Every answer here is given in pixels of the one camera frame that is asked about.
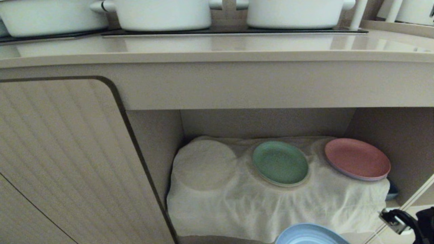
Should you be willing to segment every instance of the cabinet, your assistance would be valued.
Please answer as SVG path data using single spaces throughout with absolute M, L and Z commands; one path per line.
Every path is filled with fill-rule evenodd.
M 434 205 L 434 185 L 431 185 L 412 205 L 412 207 Z
M 434 56 L 413 46 L 368 47 L 391 36 L 373 33 L 357 37 L 361 46 L 347 45 L 353 36 L 334 36 L 336 50 L 294 50 L 290 37 L 275 49 L 274 40 L 286 36 L 264 38 L 271 49 L 251 49 L 245 44 L 254 36 L 215 36 L 218 48 L 197 52 L 51 53 L 41 48 L 53 46 L 46 42 L 32 45 L 34 56 L 2 53 L 0 148 L 9 158 L 0 172 L 77 243 L 174 243 L 165 197 L 173 158 L 191 139 L 331 135 L 384 151 L 401 191 L 388 205 L 407 209 L 434 181 Z M 87 44 L 90 50 L 126 44 L 92 38 L 98 45 Z M 100 80 L 112 81 L 122 103 Z M 378 222 L 373 231 L 382 228 Z M 346 237 L 358 244 L 370 235 Z M 256 244 L 225 237 L 178 243 Z
M 76 243 L 0 175 L 0 243 Z
M 363 140 L 390 158 L 389 177 L 396 183 L 400 195 L 387 205 L 404 210 L 434 179 L 434 108 L 139 110 L 128 111 L 128 116 L 136 136 L 146 138 L 139 144 L 145 158 L 155 159 L 147 164 L 153 181 L 160 185 L 163 184 L 158 182 L 170 181 L 170 174 L 162 174 L 160 169 L 170 168 L 180 138 L 186 143 L 199 135 L 235 138 L 329 135 Z M 166 133 L 152 135 L 146 131 Z M 168 188 L 159 190 L 161 196 Z M 432 199 L 425 201 L 434 204 Z M 344 236 L 355 244 L 362 244 L 382 229 L 382 221 L 378 218 L 374 226 L 377 228 L 372 232 Z M 182 244 L 257 243 L 227 237 L 179 237 L 179 241 Z
M 48 218 L 77 243 L 174 242 L 125 126 L 128 120 L 106 84 L 92 79 L 4 82 L 0 107 L 0 172 L 25 196 L 22 202 L 9 198 L 18 194 L 9 189 L 2 194 L 2 210 L 37 212 L 28 210 L 31 202 L 40 211 L 31 220 Z M 70 241 L 57 241 L 62 233 L 47 235 L 53 232 L 49 224 L 29 227 L 29 234 L 46 232 L 35 242 Z

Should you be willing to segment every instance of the cabinet panel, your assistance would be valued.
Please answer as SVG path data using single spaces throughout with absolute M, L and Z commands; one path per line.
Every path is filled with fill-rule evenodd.
M 0 84 L 0 171 L 78 243 L 173 243 L 111 90 Z
M 76 243 L 0 175 L 0 243 Z
M 342 109 L 181 110 L 185 137 L 342 137 L 355 112 Z
M 433 108 L 360 108 L 347 137 L 367 141 L 392 162 L 389 177 L 400 193 L 397 202 L 408 207 L 434 173 Z
M 173 158 L 184 139 L 179 111 L 127 111 L 127 114 L 158 196 L 165 203 Z
M 420 198 L 415 201 L 414 206 L 434 205 L 434 184 L 432 184 Z

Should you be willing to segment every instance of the white cloth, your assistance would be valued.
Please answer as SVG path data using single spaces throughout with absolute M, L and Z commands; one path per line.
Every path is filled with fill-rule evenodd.
M 180 236 L 227 236 L 272 243 L 289 226 L 323 225 L 337 233 L 372 231 L 386 207 L 389 181 L 349 178 L 326 161 L 333 137 L 233 139 L 199 137 L 175 157 L 168 212 Z M 303 184 L 275 186 L 256 172 L 252 152 L 262 142 L 298 147 L 309 163 Z

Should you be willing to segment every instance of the cabinet door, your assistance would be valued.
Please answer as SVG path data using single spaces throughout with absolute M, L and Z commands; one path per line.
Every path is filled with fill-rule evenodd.
M 0 175 L 0 243 L 74 242 Z
M 0 83 L 0 172 L 78 243 L 174 243 L 110 88 Z

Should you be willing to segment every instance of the countertop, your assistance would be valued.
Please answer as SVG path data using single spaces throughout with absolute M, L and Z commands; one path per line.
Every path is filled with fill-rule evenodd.
M 434 39 L 88 36 L 0 46 L 0 82 L 105 79 L 128 110 L 433 107 Z
M 279 33 L 166 36 L 93 35 L 0 45 L 0 68 L 102 63 L 393 61 L 434 63 L 430 38 L 368 34 Z

